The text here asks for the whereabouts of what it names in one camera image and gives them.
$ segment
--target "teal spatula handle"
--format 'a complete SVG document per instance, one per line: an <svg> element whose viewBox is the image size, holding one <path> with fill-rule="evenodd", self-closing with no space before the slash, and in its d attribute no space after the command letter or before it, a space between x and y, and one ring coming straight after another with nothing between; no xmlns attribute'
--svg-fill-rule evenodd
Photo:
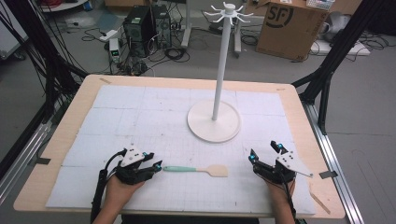
<svg viewBox="0 0 396 224"><path fill-rule="evenodd" d="M171 172L195 172L196 169L194 167L187 167L187 166L164 166L164 171L171 171Z"/></svg>

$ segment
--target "black tape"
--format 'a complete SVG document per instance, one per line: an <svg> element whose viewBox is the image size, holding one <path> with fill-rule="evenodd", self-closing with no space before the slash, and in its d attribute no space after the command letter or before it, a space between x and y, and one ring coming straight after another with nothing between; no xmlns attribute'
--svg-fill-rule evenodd
<svg viewBox="0 0 396 224"><path fill-rule="evenodd" d="M35 164L44 164L44 165L48 165L50 163L50 159L47 158L38 158L35 161Z"/></svg>
<svg viewBox="0 0 396 224"><path fill-rule="evenodd" d="M320 173L319 175L320 175L320 177L322 177L322 179L329 178L329 177L333 178L333 177L338 176L338 174L335 171L326 171L326 172Z"/></svg>

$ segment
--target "grid paper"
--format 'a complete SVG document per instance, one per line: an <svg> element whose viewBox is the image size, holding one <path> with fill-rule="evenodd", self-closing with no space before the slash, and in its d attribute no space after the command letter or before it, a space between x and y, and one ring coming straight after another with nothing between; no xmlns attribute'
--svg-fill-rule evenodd
<svg viewBox="0 0 396 224"><path fill-rule="evenodd" d="M214 94L212 90L103 86L64 159L47 207L91 208L99 170L116 152L134 144L142 152L155 153L140 168L156 161L163 161L162 166L224 164L229 176L161 171L124 209L270 215L266 184L253 173L248 156L253 148L261 161L275 164L271 140L297 151L280 97L223 90L221 100L239 111L242 128L234 139L211 144L193 135L187 115L194 104L213 99ZM297 214L315 214L301 175L297 175L293 202Z"/></svg>

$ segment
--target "cardboard box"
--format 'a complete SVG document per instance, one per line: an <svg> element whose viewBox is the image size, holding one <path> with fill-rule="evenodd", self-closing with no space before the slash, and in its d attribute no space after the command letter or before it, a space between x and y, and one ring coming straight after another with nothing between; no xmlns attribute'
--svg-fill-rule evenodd
<svg viewBox="0 0 396 224"><path fill-rule="evenodd" d="M344 15L353 15L360 4L361 0L335 0L330 11L339 11Z"/></svg>
<svg viewBox="0 0 396 224"><path fill-rule="evenodd" d="M268 2L270 0L260 0L259 3L254 4L253 0L247 0L245 14L254 13L254 16L265 16ZM353 15L360 4L361 0L335 0L330 12L339 11L345 15Z"/></svg>
<svg viewBox="0 0 396 224"><path fill-rule="evenodd" d="M307 7L304 0L271 0L256 51L304 60L328 14Z"/></svg>
<svg viewBox="0 0 396 224"><path fill-rule="evenodd" d="M134 5L149 6L149 0L105 0L107 7L133 7Z"/></svg>

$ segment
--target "computer tower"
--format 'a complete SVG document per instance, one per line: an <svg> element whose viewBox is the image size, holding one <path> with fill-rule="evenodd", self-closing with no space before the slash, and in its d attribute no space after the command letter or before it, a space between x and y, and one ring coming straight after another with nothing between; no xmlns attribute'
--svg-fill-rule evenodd
<svg viewBox="0 0 396 224"><path fill-rule="evenodd" d="M149 6L133 6L122 25L128 42L148 42L155 34Z"/></svg>
<svg viewBox="0 0 396 224"><path fill-rule="evenodd" d="M152 5L152 17L158 49L172 48L171 18L166 5Z"/></svg>
<svg viewBox="0 0 396 224"><path fill-rule="evenodd" d="M129 53L132 57L146 58L149 56L149 46L147 42L128 43Z"/></svg>

